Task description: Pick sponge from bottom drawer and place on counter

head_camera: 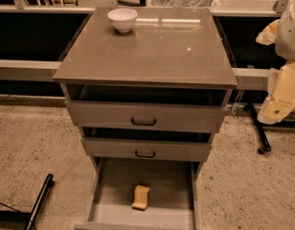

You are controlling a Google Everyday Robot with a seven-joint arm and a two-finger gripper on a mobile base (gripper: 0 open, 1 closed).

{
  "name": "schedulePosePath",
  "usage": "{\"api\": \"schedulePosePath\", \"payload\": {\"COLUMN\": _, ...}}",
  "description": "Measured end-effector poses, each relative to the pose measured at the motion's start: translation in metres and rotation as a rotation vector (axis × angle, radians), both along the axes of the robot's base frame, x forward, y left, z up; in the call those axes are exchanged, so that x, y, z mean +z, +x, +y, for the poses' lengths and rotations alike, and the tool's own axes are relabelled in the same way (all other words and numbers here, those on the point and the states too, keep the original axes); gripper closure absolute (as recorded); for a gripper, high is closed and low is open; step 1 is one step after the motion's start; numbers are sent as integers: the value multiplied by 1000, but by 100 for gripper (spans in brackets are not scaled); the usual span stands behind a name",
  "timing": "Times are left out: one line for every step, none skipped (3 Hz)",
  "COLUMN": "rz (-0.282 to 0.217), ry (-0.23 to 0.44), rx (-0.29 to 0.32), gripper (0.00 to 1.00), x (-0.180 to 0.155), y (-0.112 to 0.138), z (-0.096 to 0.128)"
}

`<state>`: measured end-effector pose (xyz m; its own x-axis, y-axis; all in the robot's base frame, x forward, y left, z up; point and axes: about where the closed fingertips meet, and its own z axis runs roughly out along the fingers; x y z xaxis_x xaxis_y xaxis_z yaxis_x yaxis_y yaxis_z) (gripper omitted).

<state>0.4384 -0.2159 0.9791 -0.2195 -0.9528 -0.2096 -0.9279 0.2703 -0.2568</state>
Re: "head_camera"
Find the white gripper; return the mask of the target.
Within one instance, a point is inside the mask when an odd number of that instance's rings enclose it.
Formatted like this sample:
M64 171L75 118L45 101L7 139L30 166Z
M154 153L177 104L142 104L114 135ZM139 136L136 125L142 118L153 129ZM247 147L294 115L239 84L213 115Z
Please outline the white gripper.
M274 20L256 37L261 45L275 44L280 20ZM272 68L268 78L268 94L257 115L259 122L274 125L295 108L295 61L288 61L280 70Z

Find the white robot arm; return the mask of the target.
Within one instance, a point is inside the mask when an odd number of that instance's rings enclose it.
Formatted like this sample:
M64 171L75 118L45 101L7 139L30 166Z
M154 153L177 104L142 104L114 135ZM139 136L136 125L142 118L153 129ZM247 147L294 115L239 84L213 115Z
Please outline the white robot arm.
M279 70L271 68L268 76L268 95L261 105L258 120L274 125L295 108L295 0L280 19L271 22L256 37L262 45L275 44L276 54L286 63Z

